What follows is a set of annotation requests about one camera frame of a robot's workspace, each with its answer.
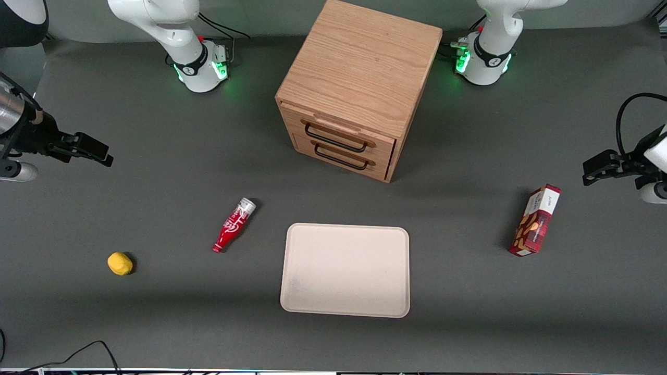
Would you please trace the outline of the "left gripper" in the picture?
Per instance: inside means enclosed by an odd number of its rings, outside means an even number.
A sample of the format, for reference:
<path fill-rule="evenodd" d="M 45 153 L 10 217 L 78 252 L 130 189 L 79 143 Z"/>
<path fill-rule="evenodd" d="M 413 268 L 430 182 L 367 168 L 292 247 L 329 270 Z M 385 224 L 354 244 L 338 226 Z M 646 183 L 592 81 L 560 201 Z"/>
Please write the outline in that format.
<path fill-rule="evenodd" d="M 644 157 L 664 173 L 667 171 L 666 143 L 666 127 L 663 125 L 660 128 L 657 140 L 644 152 Z M 646 167 L 638 161 L 635 152 L 621 155 L 612 149 L 605 150 L 586 160 L 582 167 L 584 172 L 582 183 L 584 186 L 590 186 L 596 181 L 609 178 L 641 176 L 646 172 Z"/>

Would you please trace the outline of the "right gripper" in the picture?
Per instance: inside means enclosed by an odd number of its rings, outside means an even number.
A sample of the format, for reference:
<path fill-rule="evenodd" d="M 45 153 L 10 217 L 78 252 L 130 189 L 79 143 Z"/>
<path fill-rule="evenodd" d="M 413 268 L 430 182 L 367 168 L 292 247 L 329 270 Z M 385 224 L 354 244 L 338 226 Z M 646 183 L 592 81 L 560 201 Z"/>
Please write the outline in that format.
<path fill-rule="evenodd" d="M 40 124 L 44 119 L 43 107 L 35 100 L 24 87 L 16 83 L 7 74 L 2 76 L 2 137 L 9 136 L 3 143 L 2 159 L 9 159 L 14 149 L 16 139 L 23 131 L 27 122 L 33 125 Z M 61 138 L 64 148 L 48 145 L 47 155 L 63 163 L 69 163 L 73 158 L 83 158 L 102 164 L 110 168 L 114 157 L 109 153 L 105 143 L 83 132 L 65 134 Z"/>

